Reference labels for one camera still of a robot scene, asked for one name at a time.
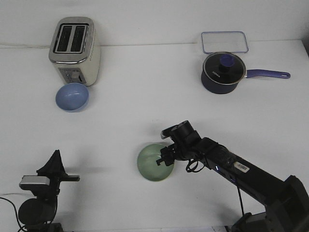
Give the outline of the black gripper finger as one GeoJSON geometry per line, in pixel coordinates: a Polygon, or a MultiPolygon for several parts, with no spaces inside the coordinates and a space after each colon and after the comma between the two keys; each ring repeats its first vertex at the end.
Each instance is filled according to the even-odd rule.
{"type": "Polygon", "coordinates": [[[160,157],[156,160],[158,166],[163,162],[166,166],[171,166],[175,161],[175,145],[169,145],[160,149],[160,157]]]}
{"type": "Polygon", "coordinates": [[[60,150],[55,150],[47,163],[38,169],[37,172],[65,172],[60,150]]]}

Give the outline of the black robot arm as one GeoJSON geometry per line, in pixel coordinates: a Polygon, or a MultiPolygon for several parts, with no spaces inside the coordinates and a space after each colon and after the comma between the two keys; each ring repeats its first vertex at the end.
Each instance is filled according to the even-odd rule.
{"type": "Polygon", "coordinates": [[[78,175],[68,175],[59,150],[55,150],[36,175],[22,177],[19,187],[31,191],[33,198],[23,202],[18,219],[28,232],[62,232],[61,223],[54,222],[61,182],[78,182],[78,175]]]}
{"type": "Polygon", "coordinates": [[[172,165],[175,160],[190,164],[201,162],[216,171],[265,207],[265,212],[244,214],[232,227],[233,232],[307,232],[309,230],[309,196],[294,175],[282,181],[223,145],[201,138],[189,121],[169,127],[161,138],[171,138],[172,145],[160,150],[159,165],[172,165]]]}

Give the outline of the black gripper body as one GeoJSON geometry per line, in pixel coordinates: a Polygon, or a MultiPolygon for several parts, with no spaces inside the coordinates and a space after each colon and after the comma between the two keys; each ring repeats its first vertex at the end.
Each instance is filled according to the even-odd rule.
{"type": "Polygon", "coordinates": [[[193,146],[201,140],[201,137],[188,120],[173,126],[170,137],[174,142],[173,157],[175,160],[185,161],[196,158],[197,152],[193,150],[193,146]]]}
{"type": "Polygon", "coordinates": [[[60,172],[39,172],[35,179],[42,179],[40,182],[35,182],[31,192],[38,199],[50,200],[56,198],[60,193],[61,182],[78,182],[79,175],[68,175],[65,171],[60,172]]]}

